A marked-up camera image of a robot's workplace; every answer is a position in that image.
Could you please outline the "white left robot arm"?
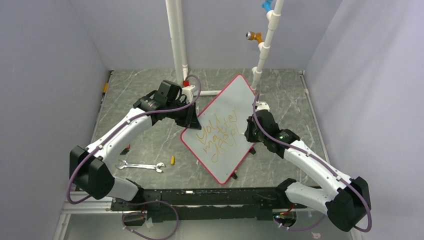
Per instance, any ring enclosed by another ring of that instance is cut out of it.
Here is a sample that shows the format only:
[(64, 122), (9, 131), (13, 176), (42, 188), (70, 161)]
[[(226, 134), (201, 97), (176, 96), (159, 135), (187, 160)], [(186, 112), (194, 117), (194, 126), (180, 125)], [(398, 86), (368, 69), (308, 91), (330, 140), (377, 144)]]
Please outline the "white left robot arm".
[(76, 185), (96, 200), (118, 198), (129, 209), (139, 209), (145, 200), (144, 188), (132, 180), (115, 177), (111, 173), (115, 160), (141, 133), (163, 119), (172, 119), (183, 128), (200, 130), (196, 101), (196, 98), (189, 101), (178, 84), (163, 80), (157, 90), (139, 98), (105, 135), (86, 147), (74, 147), (69, 155), (68, 202), (79, 203), (70, 194), (72, 185)]

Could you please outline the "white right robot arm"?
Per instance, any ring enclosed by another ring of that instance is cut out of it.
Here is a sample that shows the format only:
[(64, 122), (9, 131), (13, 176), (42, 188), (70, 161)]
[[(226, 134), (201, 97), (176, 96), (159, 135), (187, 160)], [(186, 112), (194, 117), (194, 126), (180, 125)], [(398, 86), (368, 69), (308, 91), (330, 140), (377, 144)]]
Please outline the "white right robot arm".
[(262, 143), (268, 151), (294, 164), (318, 184), (314, 188), (292, 178), (284, 180), (275, 188), (275, 200), (280, 207), (300, 204), (324, 214), (341, 231), (371, 231), (371, 198), (364, 178), (352, 178), (331, 166), (293, 131), (280, 129), (266, 109), (253, 111), (244, 135), (248, 142)]

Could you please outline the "pink framed whiteboard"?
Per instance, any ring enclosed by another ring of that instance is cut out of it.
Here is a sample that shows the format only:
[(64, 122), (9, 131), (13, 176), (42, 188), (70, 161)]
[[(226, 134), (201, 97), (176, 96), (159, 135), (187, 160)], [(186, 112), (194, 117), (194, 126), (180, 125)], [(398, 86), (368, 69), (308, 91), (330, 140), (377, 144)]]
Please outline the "pink framed whiteboard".
[(245, 131), (254, 98), (249, 83), (238, 74), (198, 114), (201, 129), (187, 128), (180, 135), (181, 142), (220, 185), (230, 179), (253, 147)]

